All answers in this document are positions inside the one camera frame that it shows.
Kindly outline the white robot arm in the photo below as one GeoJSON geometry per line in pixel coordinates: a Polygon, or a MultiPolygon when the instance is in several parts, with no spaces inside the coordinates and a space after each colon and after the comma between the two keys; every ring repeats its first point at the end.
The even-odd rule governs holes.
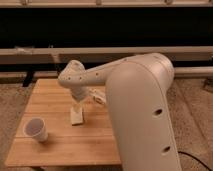
{"type": "Polygon", "coordinates": [[[58,80],[77,99],[88,86],[105,87],[123,171],[182,171],[166,98],[174,67],[166,56],[134,55],[91,69],[71,61],[58,80]]]}

